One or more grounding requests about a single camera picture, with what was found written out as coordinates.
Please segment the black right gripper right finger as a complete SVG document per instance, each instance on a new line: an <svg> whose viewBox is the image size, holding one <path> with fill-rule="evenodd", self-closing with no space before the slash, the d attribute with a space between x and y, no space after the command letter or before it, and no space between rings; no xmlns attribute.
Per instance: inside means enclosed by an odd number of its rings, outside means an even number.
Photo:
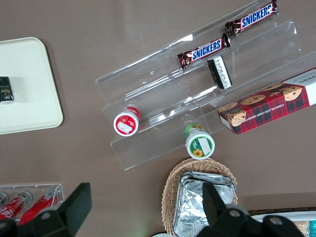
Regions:
<svg viewBox="0 0 316 237"><path fill-rule="evenodd" d="M204 213L209 226L212 226L227 207L212 183L203 184L202 198Z"/></svg>

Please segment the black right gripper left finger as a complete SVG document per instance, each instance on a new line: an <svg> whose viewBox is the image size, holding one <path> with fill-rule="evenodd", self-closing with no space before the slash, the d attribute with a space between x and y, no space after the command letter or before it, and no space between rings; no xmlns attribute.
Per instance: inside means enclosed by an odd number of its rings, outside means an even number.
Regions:
<svg viewBox="0 0 316 237"><path fill-rule="evenodd" d="M80 183L57 209L68 236L77 234L91 209L90 183Z"/></svg>

